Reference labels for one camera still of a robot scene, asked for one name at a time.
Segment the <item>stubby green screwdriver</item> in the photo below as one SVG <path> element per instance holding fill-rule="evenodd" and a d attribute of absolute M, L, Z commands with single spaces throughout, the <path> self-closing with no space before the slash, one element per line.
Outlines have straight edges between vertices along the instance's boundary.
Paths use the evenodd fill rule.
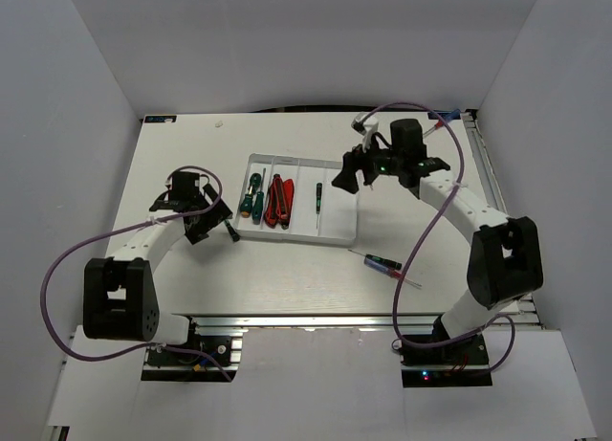
<path fill-rule="evenodd" d="M 253 173 L 249 179 L 249 191 L 257 192 L 261 185 L 262 177 L 259 173 Z"/>
<path fill-rule="evenodd" d="M 242 202 L 240 204 L 240 215 L 242 217 L 249 217 L 251 215 L 252 206 L 253 206 L 253 195 L 256 193 L 255 186 L 249 186 L 247 189 Z"/>

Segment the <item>long green screwdriver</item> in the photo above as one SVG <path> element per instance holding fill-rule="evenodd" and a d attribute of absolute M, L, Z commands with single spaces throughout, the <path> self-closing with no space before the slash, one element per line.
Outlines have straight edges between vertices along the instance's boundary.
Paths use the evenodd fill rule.
<path fill-rule="evenodd" d="M 259 187 L 255 194 L 254 203 L 253 203 L 252 210 L 251 210 L 251 220 L 255 225 L 259 225 L 261 222 L 261 218 L 262 218 L 263 203 L 264 203 L 264 196 L 265 196 L 264 191 L 263 191 L 265 176 L 266 176 L 266 168 L 263 168 L 262 173 L 261 173 L 260 182 L 259 182 Z"/>

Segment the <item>red utility knife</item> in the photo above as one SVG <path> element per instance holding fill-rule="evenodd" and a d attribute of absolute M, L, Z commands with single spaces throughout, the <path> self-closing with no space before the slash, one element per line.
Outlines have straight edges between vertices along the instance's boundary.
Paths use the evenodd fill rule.
<path fill-rule="evenodd" d="M 292 207 L 295 195 L 295 183 L 293 179 L 287 179 L 283 182 L 283 199 L 285 204 L 285 212 L 282 215 L 282 225 L 288 227 L 291 222 Z"/>
<path fill-rule="evenodd" d="M 263 220 L 264 223 L 272 229 L 276 226 L 278 221 L 277 192 L 275 181 L 272 181 L 268 189 L 267 205 L 265 211 L 263 212 Z"/>
<path fill-rule="evenodd" d="M 282 229 L 288 229 L 290 213 L 288 212 L 284 183 L 279 174 L 275 174 L 273 176 L 273 192 L 275 198 L 275 206 L 273 210 L 276 222 Z"/>

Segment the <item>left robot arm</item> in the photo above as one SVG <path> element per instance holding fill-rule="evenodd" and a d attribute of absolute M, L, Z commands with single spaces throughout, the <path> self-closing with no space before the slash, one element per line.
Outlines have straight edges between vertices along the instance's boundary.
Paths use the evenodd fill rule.
<path fill-rule="evenodd" d="M 176 171 L 149 208 L 146 226 L 84 269 L 83 330 L 89 339 L 168 344 L 180 363 L 196 361 L 202 340 L 190 319 L 159 307 L 154 273 L 174 244 L 195 245 L 232 217 L 206 173 Z"/>

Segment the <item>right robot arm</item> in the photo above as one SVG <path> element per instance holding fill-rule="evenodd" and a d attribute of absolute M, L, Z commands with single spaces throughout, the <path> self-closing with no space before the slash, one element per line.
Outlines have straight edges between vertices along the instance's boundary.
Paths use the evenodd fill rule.
<path fill-rule="evenodd" d="M 467 338 L 491 324 L 509 304 L 542 287 L 536 223 L 488 206 L 454 176 L 449 164 L 429 156 L 418 121 L 393 121 L 388 143 L 366 114 L 358 115 L 352 127 L 362 141 L 343 155 L 333 187 L 355 194 L 361 184 L 370 186 L 381 175 L 393 176 L 436 210 L 436 220 L 446 219 L 470 243 L 467 291 L 435 321 L 432 331 L 433 355 L 454 363 L 465 354 Z"/>

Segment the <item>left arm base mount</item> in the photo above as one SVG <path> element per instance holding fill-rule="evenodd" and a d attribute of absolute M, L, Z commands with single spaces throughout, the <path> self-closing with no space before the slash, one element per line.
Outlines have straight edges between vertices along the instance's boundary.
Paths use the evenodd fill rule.
<path fill-rule="evenodd" d="M 235 377 L 242 350 L 243 331 L 214 325 L 210 319 L 191 318 L 187 342 L 178 351 L 146 351 L 141 380 L 158 383 L 223 383 Z"/>

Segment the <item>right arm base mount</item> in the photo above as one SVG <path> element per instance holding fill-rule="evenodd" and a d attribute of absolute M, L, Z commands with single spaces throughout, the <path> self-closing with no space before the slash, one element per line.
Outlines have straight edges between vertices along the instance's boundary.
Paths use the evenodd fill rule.
<path fill-rule="evenodd" d="M 482 336 L 445 347 L 407 347 L 399 339 L 391 343 L 401 357 L 403 388 L 492 386 L 490 359 Z"/>

